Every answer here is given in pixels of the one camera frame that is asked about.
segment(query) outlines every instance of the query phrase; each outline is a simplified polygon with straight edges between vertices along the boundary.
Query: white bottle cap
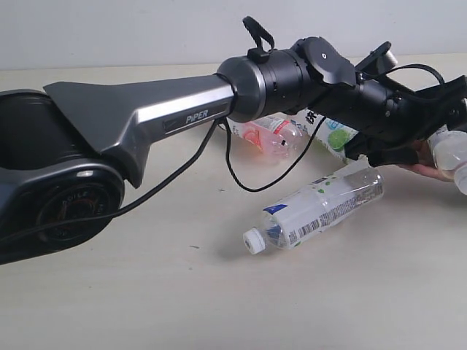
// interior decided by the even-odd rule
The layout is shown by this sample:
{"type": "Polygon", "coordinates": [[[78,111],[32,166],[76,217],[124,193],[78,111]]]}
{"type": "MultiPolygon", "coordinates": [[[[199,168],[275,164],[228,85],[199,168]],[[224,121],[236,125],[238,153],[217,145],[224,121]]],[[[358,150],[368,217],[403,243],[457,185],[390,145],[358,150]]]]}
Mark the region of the white bottle cap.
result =
{"type": "Polygon", "coordinates": [[[467,164],[461,166],[454,173],[454,183],[464,195],[467,195],[467,164]]]}
{"type": "Polygon", "coordinates": [[[266,249],[266,242],[256,228],[252,228],[243,234],[243,242],[251,254],[257,254],[266,249]]]}

